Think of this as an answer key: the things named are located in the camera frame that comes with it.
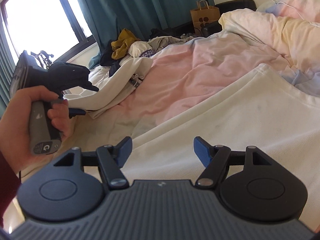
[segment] maroon sleeve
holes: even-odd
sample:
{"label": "maroon sleeve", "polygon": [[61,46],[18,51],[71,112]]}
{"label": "maroon sleeve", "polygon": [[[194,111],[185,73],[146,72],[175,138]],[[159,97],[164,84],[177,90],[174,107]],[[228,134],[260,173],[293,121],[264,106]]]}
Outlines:
{"label": "maroon sleeve", "polygon": [[0,153],[0,226],[3,227],[3,214],[17,194],[20,180]]}

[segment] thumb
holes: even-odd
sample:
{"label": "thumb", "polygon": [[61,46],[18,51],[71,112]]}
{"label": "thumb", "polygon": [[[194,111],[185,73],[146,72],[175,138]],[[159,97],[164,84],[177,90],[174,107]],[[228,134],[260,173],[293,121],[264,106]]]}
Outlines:
{"label": "thumb", "polygon": [[32,102],[40,100],[50,102],[58,99],[59,97],[56,93],[48,90],[45,86],[24,88],[18,90],[17,94],[24,97],[29,96]]}

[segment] brown paper bag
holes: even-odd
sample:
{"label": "brown paper bag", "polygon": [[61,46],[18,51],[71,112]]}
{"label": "brown paper bag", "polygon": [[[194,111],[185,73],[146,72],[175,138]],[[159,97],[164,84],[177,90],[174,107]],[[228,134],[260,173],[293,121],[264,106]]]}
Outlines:
{"label": "brown paper bag", "polygon": [[220,19],[219,8],[209,5],[206,0],[197,1],[198,8],[190,10],[193,26],[197,35],[201,35],[201,28]]}

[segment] black chair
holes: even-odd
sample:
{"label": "black chair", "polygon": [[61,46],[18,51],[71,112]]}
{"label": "black chair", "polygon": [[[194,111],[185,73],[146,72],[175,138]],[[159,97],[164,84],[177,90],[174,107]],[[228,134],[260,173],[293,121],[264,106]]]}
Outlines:
{"label": "black chair", "polygon": [[[244,9],[249,8],[252,11],[257,9],[257,6],[254,0],[233,0],[228,2],[223,2],[214,5],[215,7],[219,8],[220,15],[225,12],[230,12],[237,9]],[[201,34],[203,37],[209,37],[214,33],[218,33],[222,31],[222,26],[219,24],[218,21],[212,22],[201,28]]]}

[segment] hand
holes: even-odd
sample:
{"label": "hand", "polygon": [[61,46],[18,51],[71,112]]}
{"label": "hand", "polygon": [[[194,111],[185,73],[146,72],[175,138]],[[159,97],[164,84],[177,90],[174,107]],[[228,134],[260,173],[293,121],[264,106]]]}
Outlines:
{"label": "hand", "polygon": [[[36,156],[30,152],[29,116],[34,101],[50,102],[58,95],[44,86],[18,90],[0,120],[0,152],[17,174],[33,163],[43,161],[47,155]],[[48,111],[52,125],[63,132],[62,140],[70,135],[68,101],[54,104]]]}

